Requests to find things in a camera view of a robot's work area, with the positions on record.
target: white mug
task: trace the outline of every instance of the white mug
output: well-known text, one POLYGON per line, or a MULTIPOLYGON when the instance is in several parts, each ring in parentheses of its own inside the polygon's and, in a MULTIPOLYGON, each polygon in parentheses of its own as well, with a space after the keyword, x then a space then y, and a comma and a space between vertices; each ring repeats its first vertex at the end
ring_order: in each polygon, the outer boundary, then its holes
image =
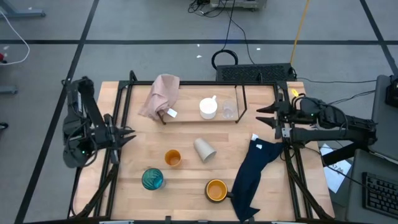
POLYGON ((200 116, 203 119, 213 119, 217 112, 216 96, 204 98, 199 104, 200 116))

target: pink cloth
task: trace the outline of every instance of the pink cloth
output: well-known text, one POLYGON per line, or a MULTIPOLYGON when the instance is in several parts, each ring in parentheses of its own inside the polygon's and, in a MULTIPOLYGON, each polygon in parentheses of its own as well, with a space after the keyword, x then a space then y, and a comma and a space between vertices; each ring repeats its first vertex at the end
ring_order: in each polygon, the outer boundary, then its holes
POLYGON ((174 75, 159 75, 150 89, 144 106, 138 112, 140 115, 157 120, 166 113, 177 101, 180 78, 174 75))

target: white tag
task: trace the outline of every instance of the white tag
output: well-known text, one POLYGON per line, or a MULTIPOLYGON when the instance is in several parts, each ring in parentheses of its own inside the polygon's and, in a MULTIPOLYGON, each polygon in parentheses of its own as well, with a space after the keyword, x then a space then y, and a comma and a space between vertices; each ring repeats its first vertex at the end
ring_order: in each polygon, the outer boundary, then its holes
POLYGON ((175 118, 176 115, 177 115, 177 112, 176 112, 175 110, 173 110, 172 108, 170 108, 170 109, 167 111, 167 114, 170 115, 170 116, 172 116, 173 118, 175 118))
POLYGON ((253 134, 253 135, 251 136, 251 140, 252 140, 252 141, 255 141, 257 138, 259 138, 259 136, 258 136, 257 134, 253 134))

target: gray floor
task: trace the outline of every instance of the gray floor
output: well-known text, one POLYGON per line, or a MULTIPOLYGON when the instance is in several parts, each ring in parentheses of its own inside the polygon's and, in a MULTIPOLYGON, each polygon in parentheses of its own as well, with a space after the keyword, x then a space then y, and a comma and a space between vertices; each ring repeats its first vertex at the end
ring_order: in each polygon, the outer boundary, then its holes
MULTIPOLYGON (((15 7, 44 9, 47 17, 14 19, 12 24, 29 40, 79 40, 93 0, 15 0, 15 7)), ((395 0, 367 0, 385 40, 398 40, 395 0)), ((187 0, 127 1, 99 0, 89 40, 198 40, 224 39, 228 17, 203 18, 187 13, 187 0)), ((258 12, 236 10, 234 20, 248 39, 292 40, 295 38, 305 0, 268 0, 267 8, 258 12)), ((231 25, 232 39, 243 39, 241 31, 231 25)), ((21 44, 1 44, 17 39, 4 21, 0 21, 0 52, 8 61, 23 58, 21 44)), ((302 40, 377 40, 366 14, 357 0, 311 1, 302 29, 302 40)), ((48 126, 70 68, 76 45, 32 44, 26 62, 0 67, 0 84, 17 85, 16 95, 0 95, 1 121, 10 124, 0 133, 0 223, 13 222, 43 145, 48 126)), ((292 45, 249 46, 256 63, 284 63, 290 59, 292 45)), ((182 80, 214 80, 210 61, 220 44, 159 45, 85 45, 74 78, 84 75, 95 82, 96 96, 102 81, 123 80, 134 70, 138 79, 153 80, 170 73, 182 80)), ((388 46, 398 58, 398 46, 388 46)), ((235 51, 241 64, 250 63, 246 46, 227 45, 235 51)), ((230 64, 225 55, 217 64, 230 64)), ((300 77, 313 80, 369 80, 391 75, 391 68, 378 45, 299 45, 294 67, 300 77)), ((368 84, 316 84, 305 82, 308 95, 326 102, 350 97, 374 89, 368 84)), ((356 98, 339 105, 347 114, 371 117, 373 96, 356 98)), ((61 127, 65 111, 50 145, 26 222, 65 218, 74 170, 62 162, 61 127)), ((344 208, 336 205, 343 218, 344 208)))

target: orange cup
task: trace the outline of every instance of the orange cup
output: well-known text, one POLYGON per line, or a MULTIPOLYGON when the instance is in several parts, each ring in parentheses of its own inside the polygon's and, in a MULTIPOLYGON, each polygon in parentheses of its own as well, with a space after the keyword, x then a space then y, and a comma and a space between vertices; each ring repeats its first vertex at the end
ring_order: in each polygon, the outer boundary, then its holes
POLYGON ((181 163, 181 154, 177 150, 172 149, 169 152, 166 152, 164 160, 169 166, 176 167, 181 163))

